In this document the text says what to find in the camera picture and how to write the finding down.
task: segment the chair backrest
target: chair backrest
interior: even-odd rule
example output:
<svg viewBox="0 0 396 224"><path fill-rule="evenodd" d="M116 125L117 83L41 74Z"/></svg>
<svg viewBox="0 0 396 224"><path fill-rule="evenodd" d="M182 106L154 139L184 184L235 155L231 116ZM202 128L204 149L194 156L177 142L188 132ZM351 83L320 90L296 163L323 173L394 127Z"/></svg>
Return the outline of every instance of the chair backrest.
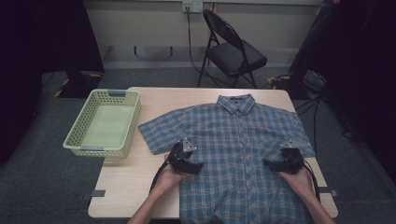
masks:
<svg viewBox="0 0 396 224"><path fill-rule="evenodd" d="M227 21L209 9L204 10L203 14L211 34L215 32L234 47L245 50L241 38Z"/></svg>

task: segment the forearm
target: forearm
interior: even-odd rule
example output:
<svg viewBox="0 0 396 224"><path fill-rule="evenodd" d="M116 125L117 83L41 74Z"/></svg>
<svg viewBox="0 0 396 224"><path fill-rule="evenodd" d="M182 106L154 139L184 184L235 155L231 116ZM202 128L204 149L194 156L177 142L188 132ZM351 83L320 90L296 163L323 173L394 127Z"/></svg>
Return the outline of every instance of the forearm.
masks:
<svg viewBox="0 0 396 224"><path fill-rule="evenodd" d="M315 197L315 195L307 195L302 196L302 200L304 201L306 207L309 210L312 218L314 219L315 223L323 223L323 224L331 224L335 223L334 220L329 216L327 211Z"/></svg>
<svg viewBox="0 0 396 224"><path fill-rule="evenodd" d="M157 208L157 205L160 203L162 197L163 192L154 188L148 195L147 199L142 203L139 209L137 209L137 211L128 221L128 224L149 223L151 216Z"/></svg>

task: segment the light wood tabletop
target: light wood tabletop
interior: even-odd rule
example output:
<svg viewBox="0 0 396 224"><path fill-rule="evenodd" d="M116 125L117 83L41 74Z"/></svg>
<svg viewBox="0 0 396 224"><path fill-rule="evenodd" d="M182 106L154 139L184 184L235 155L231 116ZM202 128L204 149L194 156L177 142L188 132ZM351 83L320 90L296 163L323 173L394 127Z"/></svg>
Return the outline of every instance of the light wood tabletop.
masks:
<svg viewBox="0 0 396 224"><path fill-rule="evenodd" d="M294 112L285 91L194 89L194 88L130 88L140 92L141 110L137 124L160 115L191 105L215 103L219 95L237 96L252 94L256 103L270 105ZM320 187L327 187L315 158L307 159L312 166ZM153 155L138 128L126 159L105 159L95 190L104 190L103 197L92 197L89 207L91 217L131 217L149 195L149 188L158 168L163 164L163 154ZM321 202L331 217L338 210L330 193L320 193ZM178 218L178 188L161 201L154 218Z"/></svg>

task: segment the blue plaid shirt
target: blue plaid shirt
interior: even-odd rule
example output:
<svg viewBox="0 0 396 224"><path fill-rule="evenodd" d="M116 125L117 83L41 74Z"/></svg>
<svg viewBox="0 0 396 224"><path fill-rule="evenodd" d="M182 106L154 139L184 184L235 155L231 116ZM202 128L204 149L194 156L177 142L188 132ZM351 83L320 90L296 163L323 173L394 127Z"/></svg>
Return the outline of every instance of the blue plaid shirt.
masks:
<svg viewBox="0 0 396 224"><path fill-rule="evenodd" d="M150 150L163 153L189 138L203 161L200 174L180 183L183 223L309 223L301 199L262 159L282 161L280 144L309 140L295 113L257 104L249 95L219 96L216 104L177 109L139 125ZM312 147L300 148L304 157Z"/></svg>

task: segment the chair seat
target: chair seat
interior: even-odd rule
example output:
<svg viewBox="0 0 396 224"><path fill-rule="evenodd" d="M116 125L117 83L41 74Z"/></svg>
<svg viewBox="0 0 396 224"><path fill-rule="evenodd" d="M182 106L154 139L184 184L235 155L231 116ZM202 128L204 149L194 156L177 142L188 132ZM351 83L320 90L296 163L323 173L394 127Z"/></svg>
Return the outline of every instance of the chair seat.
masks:
<svg viewBox="0 0 396 224"><path fill-rule="evenodd" d="M249 63L249 68L241 68L244 58L241 50L237 49L230 43L217 45L206 50L206 55L223 73L228 77L237 77L250 71L261 68L267 64L267 58L258 50L254 49L248 42L242 40L245 47L245 53Z"/></svg>

